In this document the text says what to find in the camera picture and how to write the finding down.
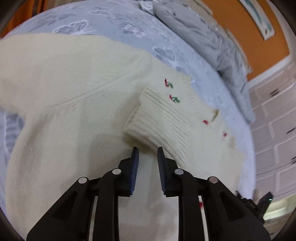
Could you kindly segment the grey butterfly pattern bedspread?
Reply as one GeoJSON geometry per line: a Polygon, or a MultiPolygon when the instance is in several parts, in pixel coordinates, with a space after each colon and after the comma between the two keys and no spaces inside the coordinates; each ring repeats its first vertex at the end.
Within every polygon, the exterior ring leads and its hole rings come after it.
{"type": "Polygon", "coordinates": [[[9,36],[26,33],[102,35],[144,49],[168,66],[189,75],[196,94],[220,110],[246,159],[238,191],[247,198],[255,188],[255,154],[248,124],[222,78],[190,45],[136,1],[78,1],[23,22],[9,36]]]}

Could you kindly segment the cream knit cardigan red buttons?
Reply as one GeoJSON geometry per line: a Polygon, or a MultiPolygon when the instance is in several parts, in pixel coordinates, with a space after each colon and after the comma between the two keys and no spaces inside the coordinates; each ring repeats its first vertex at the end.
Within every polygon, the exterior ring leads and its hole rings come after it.
{"type": "Polygon", "coordinates": [[[178,201],[163,196],[157,149],[192,175],[238,186],[244,156],[191,78],[103,36],[22,34],[1,40],[1,107],[24,127],[6,179],[8,219],[22,236],[80,177],[139,148],[135,193],[119,199],[121,240],[177,240],[178,201]]]}

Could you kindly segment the framed wall picture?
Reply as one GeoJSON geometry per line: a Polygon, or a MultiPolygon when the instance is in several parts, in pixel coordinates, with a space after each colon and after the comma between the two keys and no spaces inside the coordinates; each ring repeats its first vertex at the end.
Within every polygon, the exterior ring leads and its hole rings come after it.
{"type": "Polygon", "coordinates": [[[255,25],[258,27],[263,39],[267,41],[275,35],[275,30],[267,14],[256,0],[239,0],[249,15],[252,17],[255,25]]]}

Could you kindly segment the grey quilted duvet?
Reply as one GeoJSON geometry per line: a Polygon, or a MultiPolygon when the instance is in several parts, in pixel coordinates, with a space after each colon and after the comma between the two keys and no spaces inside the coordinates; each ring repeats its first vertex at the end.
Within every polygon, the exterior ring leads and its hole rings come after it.
{"type": "Polygon", "coordinates": [[[248,68],[235,43],[180,1],[138,1],[139,7],[161,20],[220,74],[248,123],[256,120],[247,84],[248,68]]]}

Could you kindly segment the orange curtain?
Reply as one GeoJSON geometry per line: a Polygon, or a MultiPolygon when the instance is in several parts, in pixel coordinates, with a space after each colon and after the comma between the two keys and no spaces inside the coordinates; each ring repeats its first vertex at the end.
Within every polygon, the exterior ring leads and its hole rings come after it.
{"type": "Polygon", "coordinates": [[[46,10],[48,1],[1,0],[1,38],[11,30],[46,10]]]}

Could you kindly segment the white panelled wardrobe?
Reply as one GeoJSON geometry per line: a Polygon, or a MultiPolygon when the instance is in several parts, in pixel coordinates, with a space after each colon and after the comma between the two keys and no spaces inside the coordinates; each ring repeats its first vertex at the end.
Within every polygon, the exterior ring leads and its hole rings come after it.
{"type": "Polygon", "coordinates": [[[295,194],[295,63],[250,88],[256,184],[274,200],[295,194]]]}

